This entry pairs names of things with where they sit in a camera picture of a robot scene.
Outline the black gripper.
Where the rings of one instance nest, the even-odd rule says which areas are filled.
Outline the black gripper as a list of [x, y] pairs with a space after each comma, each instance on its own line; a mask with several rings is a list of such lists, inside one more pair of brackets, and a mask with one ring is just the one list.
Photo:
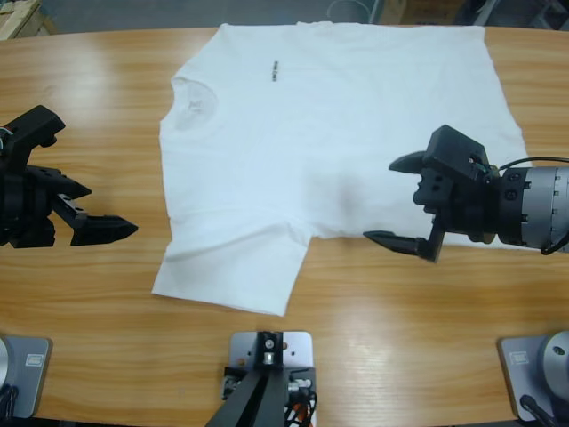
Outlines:
[[[1, 172], [1, 244], [14, 248], [50, 247], [55, 228], [49, 215], [61, 197], [86, 197], [92, 191], [62, 173], [28, 165], [21, 173]], [[94, 246], [130, 237], [139, 228], [116, 215], [90, 216], [75, 221], [70, 244]]]
[[462, 234], [473, 242], [521, 246], [525, 170], [511, 168], [502, 175], [489, 175], [473, 184], [458, 183], [431, 168], [424, 168], [424, 151], [401, 156], [389, 170], [421, 174], [413, 202], [435, 218], [428, 238], [408, 238], [391, 231], [366, 231], [363, 235], [388, 250], [436, 262], [445, 232]]

